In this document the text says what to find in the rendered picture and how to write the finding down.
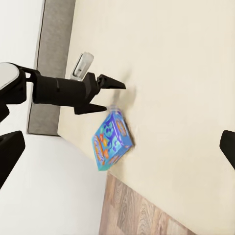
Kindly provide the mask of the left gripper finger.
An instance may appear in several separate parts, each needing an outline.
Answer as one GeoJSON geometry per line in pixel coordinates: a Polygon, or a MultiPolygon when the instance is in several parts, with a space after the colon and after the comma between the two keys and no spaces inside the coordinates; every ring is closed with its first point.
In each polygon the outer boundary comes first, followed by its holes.
{"type": "Polygon", "coordinates": [[[83,113],[101,112],[105,110],[107,110],[106,106],[100,106],[100,105],[90,103],[88,104],[88,106],[86,107],[86,110],[84,110],[83,113]]]}
{"type": "Polygon", "coordinates": [[[99,94],[101,89],[116,89],[116,90],[125,90],[126,86],[122,82],[118,82],[115,79],[112,79],[106,75],[100,74],[96,80],[97,84],[97,94],[99,94]]]}

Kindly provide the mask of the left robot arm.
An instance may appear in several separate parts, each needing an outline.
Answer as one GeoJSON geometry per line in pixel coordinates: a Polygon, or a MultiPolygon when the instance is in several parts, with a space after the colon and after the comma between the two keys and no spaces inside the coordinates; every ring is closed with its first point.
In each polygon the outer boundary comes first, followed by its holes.
{"type": "Polygon", "coordinates": [[[19,105],[26,101],[27,82],[33,83],[35,104],[71,106],[76,115],[107,110],[106,106],[90,102],[101,89],[125,90],[126,86],[103,74],[96,80],[94,73],[87,71],[93,59],[88,52],[79,54],[66,79],[41,76],[37,70],[9,62],[0,63],[0,123],[10,114],[7,104],[19,105]],[[30,73],[29,78],[26,73],[30,73]]]}

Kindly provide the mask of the board game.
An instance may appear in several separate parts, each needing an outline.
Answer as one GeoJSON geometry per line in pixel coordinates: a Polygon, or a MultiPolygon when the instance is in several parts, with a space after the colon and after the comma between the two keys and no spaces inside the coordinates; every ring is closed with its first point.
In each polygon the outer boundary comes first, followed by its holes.
{"type": "Polygon", "coordinates": [[[111,111],[91,139],[98,171],[107,171],[132,146],[120,111],[111,111]]]}

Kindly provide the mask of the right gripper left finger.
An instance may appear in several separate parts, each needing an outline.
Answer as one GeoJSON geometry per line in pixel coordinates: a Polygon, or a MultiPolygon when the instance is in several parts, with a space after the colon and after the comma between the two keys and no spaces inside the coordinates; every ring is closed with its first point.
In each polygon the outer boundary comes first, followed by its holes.
{"type": "Polygon", "coordinates": [[[25,150],[21,130],[0,136],[0,189],[25,150]]]}

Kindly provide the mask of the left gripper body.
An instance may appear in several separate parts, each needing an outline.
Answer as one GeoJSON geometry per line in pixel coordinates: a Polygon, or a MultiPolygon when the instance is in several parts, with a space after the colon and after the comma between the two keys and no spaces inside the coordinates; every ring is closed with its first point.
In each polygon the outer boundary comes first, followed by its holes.
{"type": "Polygon", "coordinates": [[[54,105],[74,107],[76,115],[83,113],[97,94],[97,84],[94,73],[86,73],[81,81],[56,78],[57,96],[54,105]]]}

